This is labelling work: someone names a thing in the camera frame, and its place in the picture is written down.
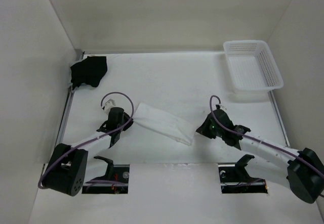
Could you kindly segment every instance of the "cable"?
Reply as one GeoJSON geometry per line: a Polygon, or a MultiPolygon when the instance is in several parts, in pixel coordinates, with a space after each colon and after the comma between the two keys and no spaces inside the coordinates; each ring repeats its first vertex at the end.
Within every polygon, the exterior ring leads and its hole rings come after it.
{"type": "Polygon", "coordinates": [[[219,124],[219,126],[222,127],[224,130],[226,130],[226,131],[228,131],[228,132],[231,132],[231,133],[233,133],[233,134],[236,134],[236,135],[238,135],[238,136],[241,136],[241,137],[244,137],[244,138],[248,138],[248,139],[253,140],[253,141],[260,142],[261,144],[266,145],[266,146],[268,146],[268,147],[270,147],[270,148],[273,148],[273,149],[276,149],[276,150],[278,150],[278,151],[284,152],[284,153],[286,153],[286,154],[288,154],[288,155],[290,155],[290,156],[296,158],[298,161],[304,163],[307,167],[309,167],[310,169],[312,169],[312,170],[313,170],[314,172],[316,172],[316,173],[317,173],[321,178],[324,179],[324,174],[323,174],[322,172],[320,172],[317,168],[315,168],[313,165],[311,165],[310,163],[308,163],[307,161],[305,161],[305,160],[302,159],[301,157],[299,157],[299,156],[297,156],[297,155],[295,155],[295,154],[293,154],[293,153],[291,153],[291,152],[289,152],[289,151],[286,151],[286,150],[284,150],[284,149],[282,149],[282,148],[280,148],[280,147],[277,147],[277,146],[274,146],[274,145],[269,144],[269,143],[267,143],[267,142],[261,141],[261,140],[259,140],[259,139],[257,139],[257,138],[252,137],[252,136],[243,135],[243,134],[241,134],[241,133],[238,133],[238,132],[236,132],[236,131],[233,131],[233,130],[231,130],[231,129],[229,129],[229,128],[226,128],[225,126],[223,126],[223,125],[218,121],[218,119],[216,118],[216,116],[215,116],[215,114],[214,114],[214,111],[213,111],[213,104],[212,104],[213,98],[218,99],[219,104],[221,104],[221,100],[220,100],[220,98],[219,98],[218,96],[216,96],[216,95],[212,95],[211,98],[210,98],[210,100],[209,100],[209,107],[210,107],[210,110],[211,110],[211,113],[212,113],[212,116],[213,116],[214,120],[215,120],[215,121],[219,124]]]}
{"type": "Polygon", "coordinates": [[[102,107],[102,103],[103,103],[104,99],[105,99],[107,96],[112,95],[112,94],[120,94],[120,95],[123,95],[124,97],[126,97],[126,98],[130,101],[131,106],[132,106],[132,114],[131,114],[130,118],[127,120],[127,122],[126,122],[125,124],[123,124],[122,126],[116,128],[116,129],[113,129],[113,130],[111,130],[111,131],[109,131],[109,132],[107,132],[107,133],[105,133],[105,134],[103,134],[103,135],[101,135],[101,136],[99,136],[99,137],[97,137],[97,138],[93,138],[93,139],[88,140],[88,141],[86,141],[86,142],[80,143],[80,144],[77,145],[76,147],[71,148],[71,149],[68,150],[66,153],[64,153],[62,156],[60,156],[60,157],[59,157],[55,162],[53,162],[53,164],[52,164],[51,166],[49,166],[49,167],[46,169],[46,171],[44,172],[44,174],[43,174],[42,176],[40,176],[39,181],[38,181],[38,187],[39,187],[40,189],[42,189],[42,190],[47,189],[46,187],[42,186],[42,181],[46,178],[47,174],[48,174],[48,173],[49,173],[49,172],[50,172],[54,167],[56,167],[58,164],[60,164],[61,161],[62,161],[62,160],[63,160],[67,155],[69,155],[71,152],[73,152],[73,151],[75,151],[76,149],[78,149],[78,148],[80,148],[80,147],[83,147],[83,146],[85,146],[85,145],[87,145],[87,144],[90,144],[90,143],[92,143],[92,142],[95,142],[96,140],[101,139],[101,138],[105,137],[106,135],[109,135],[109,134],[111,134],[111,133],[114,133],[114,132],[116,132],[116,131],[119,131],[119,130],[123,129],[123,128],[124,128],[124,127],[129,123],[129,122],[131,122],[131,120],[132,120],[132,118],[133,118],[133,115],[134,115],[134,104],[133,104],[131,98],[128,97],[126,94],[121,93],[121,92],[111,92],[111,93],[106,94],[106,95],[102,98],[102,100],[101,100],[101,103],[100,103],[101,107],[102,107]]]}
{"type": "Polygon", "coordinates": [[[97,184],[112,184],[112,186],[114,185],[127,185],[125,183],[122,182],[118,182],[118,181],[110,181],[110,180],[90,180],[87,182],[87,184],[90,184],[89,186],[87,186],[86,191],[89,190],[90,187],[92,187],[93,185],[97,185],[97,184]]]}
{"type": "Polygon", "coordinates": [[[263,180],[263,179],[258,178],[258,179],[256,179],[256,180],[253,180],[253,181],[251,181],[251,182],[249,182],[249,183],[246,183],[246,184],[241,184],[241,182],[239,182],[239,183],[236,184],[236,185],[227,185],[227,184],[225,184],[225,183],[222,183],[222,184],[224,184],[224,185],[226,185],[226,186],[228,186],[228,187],[243,187],[243,186],[250,186],[251,184],[256,183],[256,182],[258,182],[258,181],[260,181],[260,180],[263,180]]]}

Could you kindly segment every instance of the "white plastic basket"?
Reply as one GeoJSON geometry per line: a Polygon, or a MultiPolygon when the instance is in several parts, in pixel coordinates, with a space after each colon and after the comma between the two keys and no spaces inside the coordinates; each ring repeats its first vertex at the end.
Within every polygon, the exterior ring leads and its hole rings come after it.
{"type": "Polygon", "coordinates": [[[268,92],[284,86],[268,44],[262,40],[224,43],[230,76],[236,93],[268,92]]]}

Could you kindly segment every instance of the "white cloth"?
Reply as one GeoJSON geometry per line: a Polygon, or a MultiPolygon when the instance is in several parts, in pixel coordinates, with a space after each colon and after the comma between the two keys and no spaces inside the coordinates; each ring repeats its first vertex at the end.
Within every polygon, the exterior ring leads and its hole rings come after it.
{"type": "Polygon", "coordinates": [[[184,119],[144,103],[138,106],[133,120],[140,126],[191,146],[195,127],[184,119]]]}

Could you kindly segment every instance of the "black cloth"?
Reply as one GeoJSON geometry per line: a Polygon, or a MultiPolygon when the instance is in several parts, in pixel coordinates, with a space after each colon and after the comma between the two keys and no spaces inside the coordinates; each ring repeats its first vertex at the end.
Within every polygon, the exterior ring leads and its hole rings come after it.
{"type": "Polygon", "coordinates": [[[107,72],[105,56],[90,56],[71,66],[72,89],[79,87],[82,83],[97,87],[100,80],[107,72]]]}

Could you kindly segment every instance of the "screw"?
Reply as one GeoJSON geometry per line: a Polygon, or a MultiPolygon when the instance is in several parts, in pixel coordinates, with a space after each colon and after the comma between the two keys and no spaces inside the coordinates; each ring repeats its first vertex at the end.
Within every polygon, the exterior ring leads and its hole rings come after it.
{"type": "Polygon", "coordinates": [[[123,172],[123,178],[129,178],[130,173],[129,172],[123,172]]]}
{"type": "Polygon", "coordinates": [[[224,170],[219,172],[219,175],[221,178],[225,178],[226,177],[225,174],[226,174],[226,171],[224,171],[224,170]]]}

